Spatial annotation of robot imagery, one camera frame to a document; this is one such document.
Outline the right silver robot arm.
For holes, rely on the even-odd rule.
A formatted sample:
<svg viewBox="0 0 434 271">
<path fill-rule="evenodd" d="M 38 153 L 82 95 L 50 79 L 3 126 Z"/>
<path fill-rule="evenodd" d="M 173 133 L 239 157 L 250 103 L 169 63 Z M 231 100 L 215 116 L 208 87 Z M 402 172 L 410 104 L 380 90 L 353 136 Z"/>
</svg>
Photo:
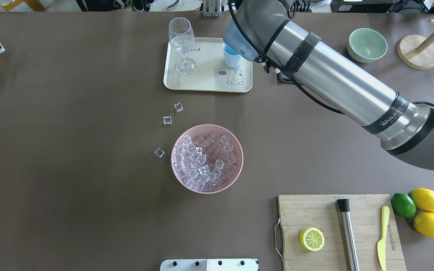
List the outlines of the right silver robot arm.
<svg viewBox="0 0 434 271">
<path fill-rule="evenodd" d="M 313 91 L 380 140 L 390 155 L 434 171 L 434 105 L 410 102 L 342 54 L 291 21 L 289 0 L 244 0 L 224 43 L 268 72 L 283 74 L 301 91 Z"/>
</svg>

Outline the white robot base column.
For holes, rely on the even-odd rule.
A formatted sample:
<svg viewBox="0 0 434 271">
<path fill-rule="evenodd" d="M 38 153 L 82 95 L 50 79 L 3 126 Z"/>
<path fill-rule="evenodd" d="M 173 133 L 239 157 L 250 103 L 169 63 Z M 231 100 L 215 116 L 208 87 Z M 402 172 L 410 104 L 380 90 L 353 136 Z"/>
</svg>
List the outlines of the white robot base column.
<svg viewBox="0 0 434 271">
<path fill-rule="evenodd" d="M 258 259 L 218 258 L 218 259 L 166 259 L 160 271 L 259 271 Z"/>
</svg>

